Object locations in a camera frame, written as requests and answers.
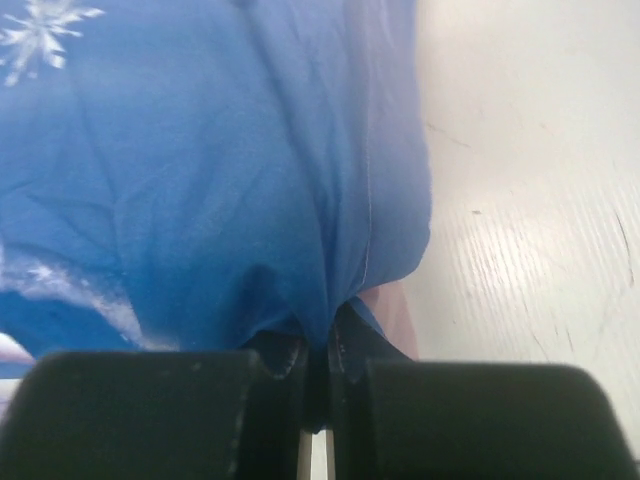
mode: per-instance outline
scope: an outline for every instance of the white snowflake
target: white snowflake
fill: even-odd
[[[20,25],[17,30],[5,28],[0,33],[0,45],[10,48],[9,53],[0,58],[0,65],[9,65],[11,71],[5,80],[6,86],[13,86],[20,77],[38,76],[39,61],[54,68],[64,68],[65,49],[57,37],[70,35],[81,37],[82,33],[69,30],[70,23],[81,22],[85,18],[95,18],[104,14],[99,8],[77,5],[77,0],[26,0],[28,16],[24,19],[13,15],[4,18]]]

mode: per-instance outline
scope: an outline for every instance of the blue shirt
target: blue shirt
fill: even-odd
[[[429,237],[414,0],[4,0],[0,330],[327,339]]]

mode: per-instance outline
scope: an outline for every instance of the black object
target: black object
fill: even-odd
[[[293,479],[328,426],[332,478],[634,479],[611,408],[561,366],[413,363],[343,307],[326,351],[66,353],[23,381],[0,479]]]

